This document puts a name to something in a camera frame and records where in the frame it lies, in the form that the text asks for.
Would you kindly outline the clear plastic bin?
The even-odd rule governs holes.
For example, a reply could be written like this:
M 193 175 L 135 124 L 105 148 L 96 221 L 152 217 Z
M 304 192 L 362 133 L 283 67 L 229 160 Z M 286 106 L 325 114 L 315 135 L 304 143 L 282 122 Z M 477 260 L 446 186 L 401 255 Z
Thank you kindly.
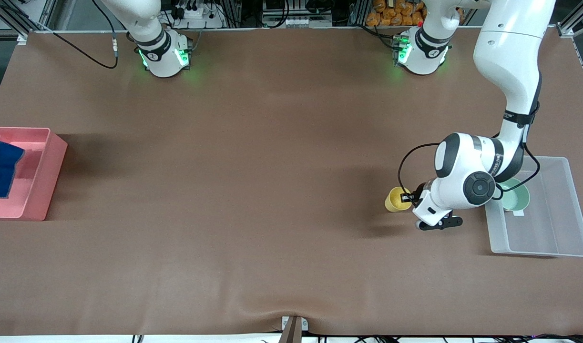
M 513 216 L 499 201 L 484 209 L 491 251 L 547 257 L 583 258 L 583 214 L 568 160 L 525 156 L 514 177 L 530 193 L 525 216 Z

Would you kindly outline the blue microfibre cloth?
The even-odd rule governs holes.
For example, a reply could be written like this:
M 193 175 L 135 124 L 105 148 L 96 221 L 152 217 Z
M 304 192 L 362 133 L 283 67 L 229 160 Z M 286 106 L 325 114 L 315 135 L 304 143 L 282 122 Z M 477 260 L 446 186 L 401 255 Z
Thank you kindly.
M 25 154 L 19 146 L 0 141 L 0 198 L 8 198 L 17 163 Z

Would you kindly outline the yellow cup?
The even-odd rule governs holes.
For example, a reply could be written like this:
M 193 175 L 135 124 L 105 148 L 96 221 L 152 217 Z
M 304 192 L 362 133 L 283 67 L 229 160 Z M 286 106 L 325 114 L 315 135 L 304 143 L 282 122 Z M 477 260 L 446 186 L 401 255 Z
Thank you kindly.
M 395 187 L 384 201 L 389 212 L 402 212 L 412 207 L 410 191 L 404 187 Z

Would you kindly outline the brown table cover mat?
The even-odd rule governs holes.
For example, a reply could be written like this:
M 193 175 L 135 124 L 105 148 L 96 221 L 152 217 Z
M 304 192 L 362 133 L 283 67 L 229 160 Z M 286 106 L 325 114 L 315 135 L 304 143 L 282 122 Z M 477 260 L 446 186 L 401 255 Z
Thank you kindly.
M 67 141 L 47 219 L 0 221 L 0 335 L 583 334 L 583 258 L 490 251 L 483 209 L 421 232 L 388 213 L 404 154 L 499 131 L 505 97 L 459 29 L 429 76 L 361 29 L 204 32 L 159 79 L 120 39 L 107 70 L 60 39 L 16 46 L 0 127 Z M 583 211 L 583 69 L 546 33 L 528 145 L 563 156 Z

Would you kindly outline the white power strip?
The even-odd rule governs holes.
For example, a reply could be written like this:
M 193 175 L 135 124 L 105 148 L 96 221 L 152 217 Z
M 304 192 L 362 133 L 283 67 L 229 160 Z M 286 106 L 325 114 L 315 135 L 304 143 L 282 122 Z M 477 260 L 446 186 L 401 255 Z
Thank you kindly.
M 174 29 L 228 28 L 223 7 L 214 0 L 164 0 L 161 13 Z

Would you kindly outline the aluminium frame post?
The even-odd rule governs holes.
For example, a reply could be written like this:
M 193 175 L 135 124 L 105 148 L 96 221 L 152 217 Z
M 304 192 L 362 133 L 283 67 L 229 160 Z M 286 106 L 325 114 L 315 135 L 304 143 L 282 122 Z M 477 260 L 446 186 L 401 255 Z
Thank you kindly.
M 577 32 L 574 32 L 575 26 L 581 24 L 583 21 L 583 0 L 580 0 L 579 4 L 564 17 L 562 22 L 556 24 L 558 35 L 561 38 L 572 38 L 583 34 L 583 27 Z
M 60 0 L 0 0 L 0 41 L 25 43 L 31 32 L 50 32 Z

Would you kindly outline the pink plastic bin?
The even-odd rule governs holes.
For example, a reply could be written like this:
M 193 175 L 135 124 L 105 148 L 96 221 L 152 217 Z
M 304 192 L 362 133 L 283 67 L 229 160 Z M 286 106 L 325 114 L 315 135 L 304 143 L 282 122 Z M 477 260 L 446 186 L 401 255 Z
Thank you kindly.
M 8 198 L 0 198 L 0 220 L 45 220 L 67 143 L 49 128 L 0 127 L 0 141 L 24 149 Z

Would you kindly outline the pale green bowl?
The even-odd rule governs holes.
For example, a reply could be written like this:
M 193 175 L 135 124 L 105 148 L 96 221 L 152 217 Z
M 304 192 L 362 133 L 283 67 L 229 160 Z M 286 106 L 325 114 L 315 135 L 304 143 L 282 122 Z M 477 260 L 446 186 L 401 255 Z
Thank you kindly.
M 530 202 L 530 193 L 526 185 L 520 180 L 511 178 L 506 182 L 501 182 L 498 186 L 502 190 L 502 197 L 499 200 L 505 211 L 524 211 Z

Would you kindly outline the orange packaged goods pile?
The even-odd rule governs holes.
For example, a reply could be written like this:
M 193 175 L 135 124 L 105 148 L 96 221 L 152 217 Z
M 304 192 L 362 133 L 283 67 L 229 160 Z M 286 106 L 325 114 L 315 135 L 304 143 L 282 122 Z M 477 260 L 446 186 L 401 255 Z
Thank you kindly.
M 427 15 L 422 0 L 372 0 L 365 25 L 376 26 L 420 26 Z

